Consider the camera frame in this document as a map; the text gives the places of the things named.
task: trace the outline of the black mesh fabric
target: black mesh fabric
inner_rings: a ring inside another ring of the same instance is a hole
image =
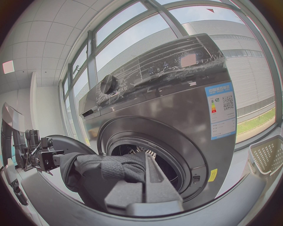
[[[78,192],[85,178],[84,172],[101,169],[103,179],[124,179],[127,182],[145,183],[145,152],[123,156],[83,155],[69,153],[60,158],[60,172],[66,187]]]

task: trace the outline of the warning sticker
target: warning sticker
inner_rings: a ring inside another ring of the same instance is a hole
[[[207,96],[211,139],[219,139],[236,133],[236,105],[232,83],[205,87]]]
[[[214,181],[214,179],[216,178],[216,175],[217,175],[217,169],[211,170],[210,178],[209,178],[208,182]]]

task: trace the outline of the ceiling tile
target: ceiling tile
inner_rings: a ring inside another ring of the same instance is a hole
[[[79,20],[79,22],[75,27],[83,30],[97,13],[98,12],[96,10],[89,8],[88,11],[86,11],[86,13],[82,16],[82,18]]]
[[[1,76],[0,76],[0,85],[6,84],[6,83],[8,83],[8,81],[7,81],[7,79],[6,79],[6,76],[5,76],[5,75],[1,75]]]
[[[22,23],[17,26],[13,43],[26,42],[32,22]]]
[[[57,65],[57,69],[63,69],[64,63],[66,60],[60,59]]]
[[[60,23],[52,23],[46,41],[65,44],[73,27]]]
[[[8,92],[10,90],[11,89],[10,89],[10,87],[7,84],[0,85],[0,93],[5,93],[5,92]]]
[[[11,31],[10,36],[9,36],[9,37],[6,37],[6,38],[7,38],[7,44],[6,44],[7,46],[9,46],[9,45],[12,45],[12,44],[13,44],[15,31],[16,31],[16,29],[13,29],[13,30]]]
[[[28,79],[18,81],[20,88],[29,88],[31,83]]]
[[[7,46],[1,53],[1,63],[5,63],[13,59],[13,46]]]
[[[14,89],[18,89],[20,86],[18,84],[18,81],[15,81],[15,82],[10,82],[8,83],[10,89],[14,90]]]
[[[29,79],[28,75],[27,75],[27,70],[24,71],[15,71],[16,74],[16,78],[17,80],[24,80],[24,79]]]
[[[88,7],[91,7],[97,0],[75,0],[76,2],[80,2]]]
[[[70,34],[67,42],[66,42],[66,45],[73,46],[73,44],[75,43],[75,41],[79,37],[80,33],[81,33],[80,29],[74,28],[72,33]]]
[[[52,58],[60,58],[64,45],[47,42],[45,43],[43,56],[44,57],[52,57]]]
[[[27,69],[27,59],[19,58],[13,60],[15,71],[22,71]]]
[[[25,22],[33,21],[35,14],[37,13],[37,10],[39,9],[42,2],[43,0],[33,1],[19,17],[18,22],[25,23]]]
[[[42,69],[41,70],[41,78],[54,78],[55,77],[55,69]]]
[[[4,70],[3,70],[3,66],[0,66],[0,75],[4,75]]]
[[[28,41],[45,42],[52,22],[33,21],[29,32]]]
[[[58,86],[59,78],[55,78],[53,82],[53,86]]]
[[[27,57],[42,57],[45,42],[27,42]]]
[[[41,85],[42,86],[53,86],[54,78],[44,78],[41,79]]]
[[[41,69],[36,69],[36,70],[27,70],[27,73],[29,77],[32,77],[33,72],[36,72],[36,78],[41,78]]]
[[[68,45],[64,46],[60,58],[61,59],[67,59],[67,56],[68,56],[69,52],[71,51],[71,48],[72,47],[68,46]]]
[[[55,78],[60,78],[61,71],[62,71],[62,70],[56,70],[56,72],[55,72]]]
[[[43,57],[42,58],[42,69],[56,69],[58,65],[59,59],[57,58],[49,58]]]
[[[7,82],[14,82],[14,81],[17,80],[15,72],[11,72],[11,73],[5,74],[5,77],[6,77]]]
[[[109,5],[113,0],[97,0],[91,7],[97,12],[101,11],[105,6]]]
[[[34,20],[53,21],[65,0],[43,1],[39,7]]]
[[[66,1],[56,15],[54,22],[74,27],[88,9],[89,7],[79,2]]]
[[[41,69],[42,57],[28,57],[27,69]]]
[[[36,83],[37,83],[37,86],[41,86],[41,78],[40,79],[36,79]]]
[[[27,42],[13,45],[13,59],[27,57]]]

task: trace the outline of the grass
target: grass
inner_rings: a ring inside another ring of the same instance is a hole
[[[249,121],[246,122],[242,122],[240,124],[237,125],[237,134],[246,132],[250,129],[253,129],[265,122],[267,122],[268,120],[272,119],[275,116],[275,108],[272,108],[270,111],[254,118],[251,119]]]

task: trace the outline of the floor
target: floor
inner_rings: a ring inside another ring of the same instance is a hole
[[[216,197],[228,191],[241,179],[242,173],[246,166],[247,159],[248,159],[247,148],[234,153],[228,174]]]

